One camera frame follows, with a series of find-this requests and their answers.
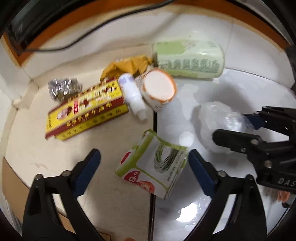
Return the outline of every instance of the crumpled yellow wrapper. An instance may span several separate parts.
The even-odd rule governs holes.
[[[109,64],[101,75],[101,80],[106,77],[119,78],[124,73],[133,76],[143,74],[146,68],[153,63],[153,59],[146,55],[137,55],[129,58],[122,58]]]

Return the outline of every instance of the yellow and red box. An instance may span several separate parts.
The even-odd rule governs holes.
[[[64,101],[48,112],[45,139],[66,140],[128,112],[115,78],[108,79]]]

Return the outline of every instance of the orange wooden trim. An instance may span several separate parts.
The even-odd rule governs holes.
[[[39,48],[47,40],[49,40],[56,34],[60,33],[61,31],[65,30],[66,28],[97,14],[110,12],[125,7],[160,3],[162,1],[163,0],[99,0],[91,2],[65,15],[64,17],[50,25],[30,43],[28,48]],[[275,30],[273,30],[264,21],[254,16],[250,12],[226,0],[180,0],[177,1],[176,4],[202,7],[226,14],[254,27],[258,31],[269,37],[271,40],[273,40],[275,43],[277,43],[282,49],[285,49],[289,46],[286,40],[283,39]],[[23,53],[20,56],[18,56],[8,43],[6,35],[4,35],[4,39],[6,40],[11,52],[13,53],[14,57],[20,65],[22,65],[24,61],[32,54]]]

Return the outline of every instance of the clear plastic bag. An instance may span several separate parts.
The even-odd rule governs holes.
[[[199,119],[200,136],[204,147],[215,153],[231,153],[229,148],[214,143],[212,134],[217,129],[252,133],[254,127],[246,117],[221,102],[206,102],[201,105]]]

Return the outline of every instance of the crumpled aluminum foil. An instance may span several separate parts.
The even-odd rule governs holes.
[[[48,82],[49,94],[54,101],[63,102],[81,92],[82,84],[77,79],[54,79]]]

